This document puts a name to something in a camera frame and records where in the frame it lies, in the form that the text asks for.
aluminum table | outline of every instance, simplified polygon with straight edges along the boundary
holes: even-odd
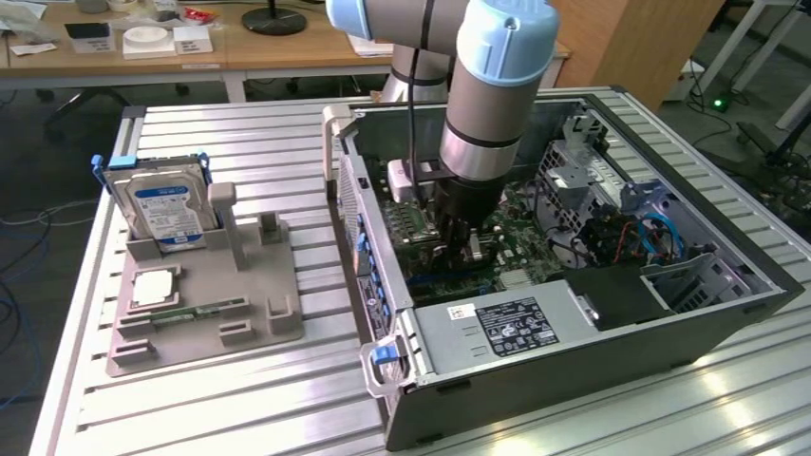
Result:
[[[808,244],[629,95],[608,87],[590,91],[794,279],[809,283]],[[365,100],[154,107],[122,120],[116,155],[202,149],[214,181],[237,184],[237,216],[282,214],[305,336],[110,378],[104,358],[125,223],[102,194],[30,454],[386,454],[360,370],[320,163],[322,107]],[[612,147],[609,153],[630,177],[649,175],[629,151]],[[693,365],[397,455],[802,452],[811,447],[809,352],[805,292]]]

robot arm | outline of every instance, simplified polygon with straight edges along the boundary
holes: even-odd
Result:
[[[434,185],[450,250],[497,206],[534,93],[554,52],[558,18],[544,0],[328,0],[332,25],[365,39],[456,56]]]

hard drive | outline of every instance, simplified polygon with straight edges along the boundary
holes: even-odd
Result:
[[[102,177],[129,223],[132,239],[153,238],[161,252],[205,246],[202,232],[218,227],[208,203],[205,155],[138,160],[116,157]]]

white box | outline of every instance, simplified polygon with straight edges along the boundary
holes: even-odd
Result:
[[[114,51],[114,35],[109,24],[64,24],[64,28],[76,53]]]
[[[684,66],[681,67],[681,74],[678,74],[678,79],[672,86],[670,93],[664,97],[665,102],[681,102],[686,98],[686,94],[689,93],[693,85],[696,84],[696,80],[700,79],[700,75],[704,74],[704,67],[698,65],[696,62],[686,61]]]
[[[134,27],[124,32],[124,60],[173,57],[174,42],[170,33],[160,27]]]
[[[208,27],[176,27],[174,49],[178,54],[198,54],[213,52],[212,38],[208,36]]]

